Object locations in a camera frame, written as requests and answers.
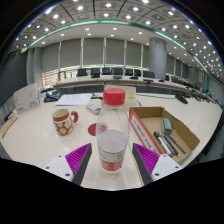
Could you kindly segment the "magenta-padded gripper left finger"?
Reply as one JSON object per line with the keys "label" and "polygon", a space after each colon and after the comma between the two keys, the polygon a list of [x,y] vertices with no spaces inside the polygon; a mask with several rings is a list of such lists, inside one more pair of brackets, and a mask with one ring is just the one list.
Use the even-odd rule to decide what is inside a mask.
{"label": "magenta-padded gripper left finger", "polygon": [[88,143],[65,156],[55,157],[43,169],[76,185],[80,185],[91,154],[92,144]]}

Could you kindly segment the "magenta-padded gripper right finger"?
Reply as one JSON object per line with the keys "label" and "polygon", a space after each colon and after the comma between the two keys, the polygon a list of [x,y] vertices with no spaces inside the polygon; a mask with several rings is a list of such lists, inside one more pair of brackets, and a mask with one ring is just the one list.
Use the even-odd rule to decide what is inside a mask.
{"label": "magenta-padded gripper right finger", "polygon": [[133,144],[132,154],[137,163],[144,185],[150,184],[182,169],[182,167],[167,154],[158,155],[137,143]]}

